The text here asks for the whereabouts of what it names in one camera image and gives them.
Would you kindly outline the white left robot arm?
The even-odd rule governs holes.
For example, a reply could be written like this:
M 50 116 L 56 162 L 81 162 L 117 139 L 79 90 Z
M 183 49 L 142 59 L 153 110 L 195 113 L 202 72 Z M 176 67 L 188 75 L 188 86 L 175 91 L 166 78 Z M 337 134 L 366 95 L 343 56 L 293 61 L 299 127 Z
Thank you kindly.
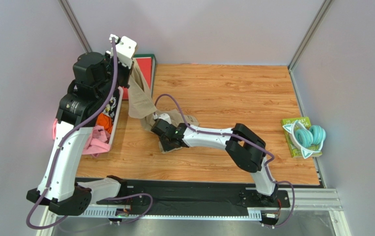
M 28 191 L 29 201 L 47 206 L 57 215 L 78 216 L 90 204 L 118 195 L 124 183 L 118 177 L 90 182 L 76 182 L 75 177 L 99 109 L 110 101 L 116 89 L 128 85 L 133 56 L 91 52 L 78 57 L 73 65 L 75 78 L 59 103 L 48 168 L 39 186 Z

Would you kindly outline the beige t-shirt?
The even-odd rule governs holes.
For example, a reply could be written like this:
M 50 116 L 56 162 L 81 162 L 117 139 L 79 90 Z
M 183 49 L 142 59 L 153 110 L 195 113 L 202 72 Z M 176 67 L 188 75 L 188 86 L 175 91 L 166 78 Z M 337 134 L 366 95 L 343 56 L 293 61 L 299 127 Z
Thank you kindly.
M 138 62 L 133 63 L 132 73 L 129 78 L 129 116 L 140 120 L 141 126 L 145 131 L 152 133 L 153 125 L 156 123 L 153 115 L 168 114 L 172 127 L 177 127 L 184 123 L 184 119 L 190 124 L 198 126 L 200 123 L 192 115 L 182 115 L 178 109 L 170 111 L 160 111 L 154 104 L 150 88 L 141 72 Z

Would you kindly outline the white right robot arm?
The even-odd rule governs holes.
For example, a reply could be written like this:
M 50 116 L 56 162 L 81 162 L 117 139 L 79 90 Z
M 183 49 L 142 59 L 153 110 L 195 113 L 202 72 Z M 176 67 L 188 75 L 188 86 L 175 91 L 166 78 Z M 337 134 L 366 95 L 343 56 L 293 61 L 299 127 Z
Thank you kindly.
M 151 128 L 159 137 L 163 151 L 177 148 L 205 147 L 224 150 L 237 167 L 250 173 L 258 196 L 270 202 L 277 199 L 278 184 L 267 167 L 266 143 L 247 126 L 237 123 L 233 128 L 212 129 L 180 123 L 174 126 L 159 118 Z

